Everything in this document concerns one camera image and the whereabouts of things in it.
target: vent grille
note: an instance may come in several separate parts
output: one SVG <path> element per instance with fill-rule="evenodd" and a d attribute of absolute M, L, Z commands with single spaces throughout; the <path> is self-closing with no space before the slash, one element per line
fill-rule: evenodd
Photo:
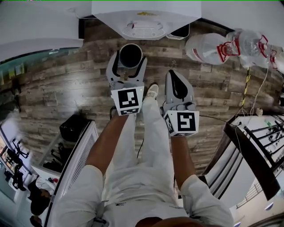
<path fill-rule="evenodd" d="M 157 38 L 166 34 L 163 29 L 156 29 L 153 27 L 134 27 L 133 29 L 126 27 L 122 32 L 129 37 L 140 39 Z"/>
<path fill-rule="evenodd" d="M 92 146 L 94 145 L 95 141 L 94 141 L 94 137 L 93 137 L 93 134 L 91 134 L 90 138 L 89 138 L 89 141 L 87 142 L 86 146 L 85 146 L 85 149 L 80 157 L 80 160 L 77 164 L 77 167 L 74 171 L 74 174 L 72 176 L 72 179 L 71 179 L 71 182 L 68 186 L 68 189 L 71 188 L 71 186 L 73 185 L 73 183 L 76 181 L 76 179 L 78 178 L 81 170 L 84 168 L 85 166 L 85 163 L 86 163 L 86 160 L 87 160 L 87 157 L 89 155 L 89 152 L 90 152 L 90 149 L 92 148 Z"/>

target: black cable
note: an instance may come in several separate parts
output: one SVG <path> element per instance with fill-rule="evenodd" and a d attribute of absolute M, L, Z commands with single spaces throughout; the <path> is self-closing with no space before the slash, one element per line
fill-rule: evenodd
<path fill-rule="evenodd" d="M 225 123 L 229 123 L 228 121 L 224 121 L 224 120 L 222 120 L 222 119 L 219 119 L 219 118 L 217 118 L 217 117 L 211 117 L 211 116 L 205 116 L 205 115 L 199 115 L 200 117 L 209 117 L 209 118 L 214 118 L 214 119 L 216 119 L 216 120 L 220 120 L 220 121 L 223 121 L 223 122 L 225 122 Z"/>
<path fill-rule="evenodd" d="M 142 144 L 141 144 L 141 146 L 140 146 L 140 148 L 139 148 L 139 150 L 138 150 L 137 158 L 138 158 L 138 155 L 139 155 L 139 152 L 140 152 L 140 150 L 141 150 L 141 147 L 142 147 L 143 143 L 144 143 L 144 139 L 143 139 Z"/>

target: wooden floor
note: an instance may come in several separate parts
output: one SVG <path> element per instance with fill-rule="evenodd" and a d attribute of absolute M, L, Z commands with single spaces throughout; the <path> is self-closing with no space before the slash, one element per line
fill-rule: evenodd
<path fill-rule="evenodd" d="M 203 22 L 191 24 L 190 36 L 226 31 Z M 85 42 L 82 48 L 67 56 L 48 59 L 28 68 L 20 78 L 22 112 L 15 115 L 24 146 L 36 161 L 59 126 L 75 111 L 82 110 L 89 119 L 95 120 L 99 132 L 109 121 L 109 111 L 114 105 L 110 98 L 106 78 L 106 66 L 112 54 L 126 43 L 137 43 L 148 58 L 144 82 L 160 85 L 158 103 L 164 100 L 165 75 L 169 69 L 183 74 L 193 85 L 197 110 L 201 115 L 229 120 L 240 108 L 245 88 L 246 70 L 237 58 L 226 64 L 212 66 L 191 61 L 184 51 L 186 40 L 128 41 L 108 26 L 88 20 Z M 119 70 L 127 77 L 132 70 Z M 250 110 L 266 70 L 253 70 L 248 87 L 245 109 Z M 276 104 L 282 88 L 280 76 L 268 72 L 268 77 L 258 95 L 256 107 L 269 108 Z M 200 117 L 199 133 L 188 138 L 192 159 L 201 173 L 211 158 L 222 136 L 224 122 Z M 137 119 L 135 133 L 136 151 L 143 140 L 143 121 Z"/>

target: black bag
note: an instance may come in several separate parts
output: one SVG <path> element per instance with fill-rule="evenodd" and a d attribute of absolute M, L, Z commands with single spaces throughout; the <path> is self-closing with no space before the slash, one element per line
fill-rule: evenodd
<path fill-rule="evenodd" d="M 60 133 L 64 140 L 77 142 L 82 129 L 87 125 L 88 120 L 80 115 L 72 115 L 60 127 Z"/>

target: cylindrical container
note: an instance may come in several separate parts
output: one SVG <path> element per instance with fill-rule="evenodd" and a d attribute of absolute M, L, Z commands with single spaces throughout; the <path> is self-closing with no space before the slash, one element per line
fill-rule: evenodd
<path fill-rule="evenodd" d="M 237 30 L 226 35 L 229 42 L 233 42 L 233 53 L 244 56 L 264 57 L 268 40 L 264 35 L 254 31 Z"/>
<path fill-rule="evenodd" d="M 119 61 L 125 68 L 135 68 L 141 60 L 142 50 L 134 43 L 124 45 L 119 51 Z"/>
<path fill-rule="evenodd" d="M 231 47 L 225 45 L 227 39 L 216 33 L 195 35 L 185 44 L 186 55 L 194 61 L 220 65 L 228 60 Z"/>

